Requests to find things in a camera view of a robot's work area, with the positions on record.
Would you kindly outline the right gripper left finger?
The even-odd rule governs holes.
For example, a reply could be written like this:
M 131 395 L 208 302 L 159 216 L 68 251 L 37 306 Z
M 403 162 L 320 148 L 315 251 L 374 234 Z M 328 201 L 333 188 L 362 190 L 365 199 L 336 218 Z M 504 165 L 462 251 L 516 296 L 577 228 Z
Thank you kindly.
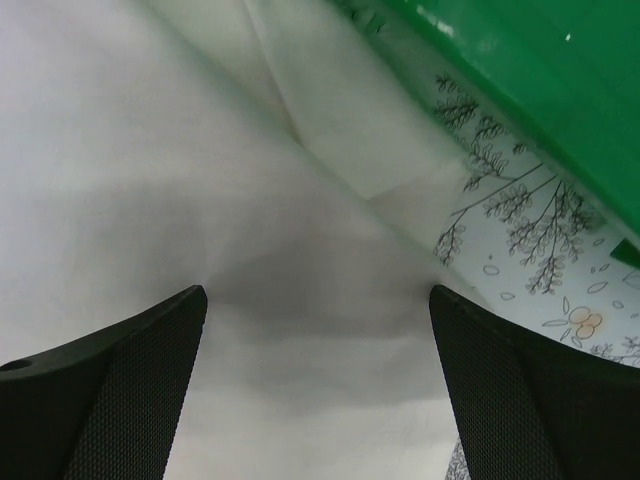
M 194 285 L 2 365 L 2 478 L 163 478 L 206 313 Z

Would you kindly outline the white t shirt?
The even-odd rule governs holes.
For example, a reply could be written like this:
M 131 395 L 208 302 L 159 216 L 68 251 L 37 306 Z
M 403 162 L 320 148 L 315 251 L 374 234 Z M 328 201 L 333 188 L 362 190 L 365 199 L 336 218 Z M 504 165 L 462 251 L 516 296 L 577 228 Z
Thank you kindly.
M 94 423 L 108 479 L 441 479 L 428 312 L 463 151 L 322 1 L 1 5 L 1 356 L 194 287 Z

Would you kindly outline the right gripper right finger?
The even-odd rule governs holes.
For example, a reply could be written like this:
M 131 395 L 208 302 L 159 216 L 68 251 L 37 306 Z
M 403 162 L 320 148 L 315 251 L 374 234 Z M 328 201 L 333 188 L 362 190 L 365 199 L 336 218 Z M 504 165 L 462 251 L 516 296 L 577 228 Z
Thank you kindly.
M 639 371 L 435 286 L 429 313 L 473 479 L 636 479 Z

